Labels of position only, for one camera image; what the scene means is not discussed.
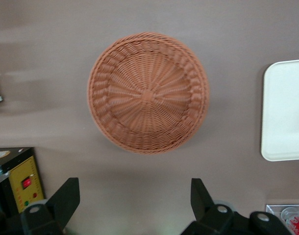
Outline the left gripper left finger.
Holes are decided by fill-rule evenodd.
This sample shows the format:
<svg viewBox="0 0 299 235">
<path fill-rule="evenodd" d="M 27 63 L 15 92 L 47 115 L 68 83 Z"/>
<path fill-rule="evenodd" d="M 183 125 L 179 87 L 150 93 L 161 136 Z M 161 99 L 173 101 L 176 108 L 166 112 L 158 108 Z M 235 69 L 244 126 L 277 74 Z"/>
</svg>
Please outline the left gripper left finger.
<svg viewBox="0 0 299 235">
<path fill-rule="evenodd" d="M 79 203 L 79 179 L 69 178 L 46 203 L 30 205 L 21 213 L 23 233 L 62 235 Z"/>
</svg>

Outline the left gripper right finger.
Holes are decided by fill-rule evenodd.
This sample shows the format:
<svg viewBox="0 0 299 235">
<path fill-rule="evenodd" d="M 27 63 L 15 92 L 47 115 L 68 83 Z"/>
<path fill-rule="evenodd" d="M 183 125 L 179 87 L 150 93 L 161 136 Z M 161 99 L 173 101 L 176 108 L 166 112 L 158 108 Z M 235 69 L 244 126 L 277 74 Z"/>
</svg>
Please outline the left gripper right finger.
<svg viewBox="0 0 299 235">
<path fill-rule="evenodd" d="M 201 179 L 191 180 L 191 207 L 195 216 L 185 235 L 228 235 L 234 212 L 228 206 L 215 204 Z"/>
</svg>

